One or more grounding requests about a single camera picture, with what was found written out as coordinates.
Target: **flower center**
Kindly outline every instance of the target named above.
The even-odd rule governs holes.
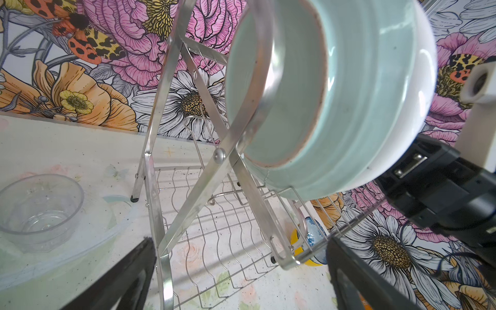
[[[24,0],[19,0],[19,3],[21,4],[22,8],[30,9]]]
[[[172,30],[171,5],[177,4],[178,0],[143,0],[143,2],[148,15],[143,27],[162,39],[167,38]]]
[[[201,102],[200,95],[198,94],[187,95],[181,102],[181,108],[186,116],[208,116],[207,109]]]
[[[67,103],[75,107],[76,109],[85,110],[88,108],[86,101],[78,96],[69,96],[67,98]]]
[[[375,237],[373,248],[382,260],[395,267],[408,268],[412,263],[405,248],[391,238],[385,236]]]

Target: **white countertop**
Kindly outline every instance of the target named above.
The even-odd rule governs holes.
[[[126,200],[134,184],[143,142],[143,135],[129,131],[0,113],[0,188],[34,174],[62,174],[81,184],[88,210],[98,208],[99,204],[108,207],[108,201],[102,198],[112,196],[122,197],[122,201],[112,203],[117,222],[133,212],[131,224],[116,238],[86,256],[35,280],[0,291],[0,308],[60,308],[112,267],[143,237],[150,235],[144,189],[136,204]],[[206,144],[199,144],[199,147],[203,158],[209,158],[213,147]],[[194,144],[190,141],[159,137],[153,156],[156,166],[199,164]],[[161,201],[164,213],[172,209],[169,199],[163,199],[161,195]],[[11,252],[11,255],[21,255],[15,250]],[[178,289],[184,289],[184,285],[178,284]],[[154,278],[145,309],[159,309],[157,292]],[[335,309],[334,296],[326,266],[302,265],[290,271],[277,267],[215,308]],[[181,307],[199,308],[194,299]]]

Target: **ceramic bowl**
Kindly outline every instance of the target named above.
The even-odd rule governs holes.
[[[279,0],[279,7],[284,73],[244,157],[269,188],[292,186],[310,200],[355,179],[395,124],[415,60],[415,1]],[[247,93],[255,55],[248,11],[227,66],[230,122]],[[281,195],[298,199],[292,191]]]
[[[417,52],[405,104],[385,144],[367,168],[343,190],[359,187],[389,169],[410,147],[424,126],[437,79],[436,45],[429,21],[416,3]]]

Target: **stainless steel dish rack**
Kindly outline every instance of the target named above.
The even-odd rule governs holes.
[[[255,19],[257,62],[248,94],[230,126],[221,117],[191,54],[221,65],[227,65],[228,57],[185,37],[195,3],[196,0],[180,0],[178,4],[131,196],[131,201],[138,201],[145,184],[152,237],[159,258],[157,278],[162,309],[181,308],[181,305],[192,300],[199,300],[202,308],[211,308],[274,269],[277,264],[287,270],[307,261],[326,247],[331,236],[319,228],[324,235],[322,241],[311,246],[306,238],[300,238],[291,244],[280,224],[281,214],[276,215],[274,212],[274,204],[284,210],[282,216],[289,219],[300,236],[307,235],[303,212],[306,216],[312,216],[315,213],[310,212],[309,208],[313,207],[302,201],[292,187],[279,192],[266,188],[252,177],[243,162],[246,146],[270,111],[271,98],[283,71],[285,46],[278,24],[277,3],[273,0],[247,0]],[[200,166],[155,167],[153,145],[180,55],[187,64],[207,110],[208,117],[203,115],[202,118],[213,125],[212,131],[215,129],[220,143],[213,143],[215,151],[207,165],[204,165],[195,137],[192,137]],[[280,194],[284,191],[293,191],[299,200],[282,198]],[[173,211],[163,212],[159,194],[165,197]],[[320,202],[316,202],[323,214],[327,214]],[[344,226],[334,225],[332,235],[345,234],[383,202],[383,198],[368,201],[366,205],[372,207],[355,219],[348,220]],[[341,212],[339,207],[334,205],[334,208]],[[233,241],[233,238],[239,238],[239,242]],[[228,242],[230,251],[222,252],[220,242]],[[301,246],[304,250],[295,255],[295,249]],[[200,252],[201,264],[189,264],[190,255],[200,255]],[[178,294],[173,289],[171,264],[174,270],[185,269],[182,274],[186,275],[186,279],[175,278],[175,285],[186,281],[193,287],[192,290],[186,290],[185,293],[181,289],[182,293]]]

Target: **blue patterned dish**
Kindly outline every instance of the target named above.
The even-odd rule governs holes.
[[[309,229],[309,233],[307,234],[307,241],[310,246],[313,246],[324,239],[324,236],[320,232],[319,228],[322,229],[322,231],[325,231],[325,229],[322,228],[319,222],[317,222],[317,227],[313,219],[309,216],[307,216],[305,220],[307,221],[307,226]],[[308,248],[307,244],[303,243],[302,248],[303,250],[306,250]],[[314,257],[310,258],[310,260],[317,264],[327,265],[327,259],[325,258],[325,248],[317,253]]]

